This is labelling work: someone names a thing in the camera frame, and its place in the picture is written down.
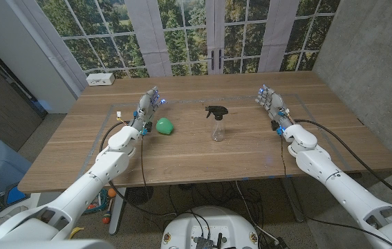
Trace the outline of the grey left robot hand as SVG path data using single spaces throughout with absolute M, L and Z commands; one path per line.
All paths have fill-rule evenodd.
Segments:
M 141 96 L 136 109 L 136 115 L 129 125 L 137 129 L 140 133 L 144 133 L 144 130 L 147 129 L 147 124 L 152 121 L 153 115 L 158 107 L 164 103 L 165 100 L 160 99 L 157 86 L 148 90 Z

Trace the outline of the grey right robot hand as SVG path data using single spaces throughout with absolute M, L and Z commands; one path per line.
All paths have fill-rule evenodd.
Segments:
M 290 110 L 283 101 L 283 98 L 266 85 L 263 85 L 259 89 L 255 101 L 268 112 L 272 130 L 276 131 L 279 135 L 295 123 L 290 117 Z

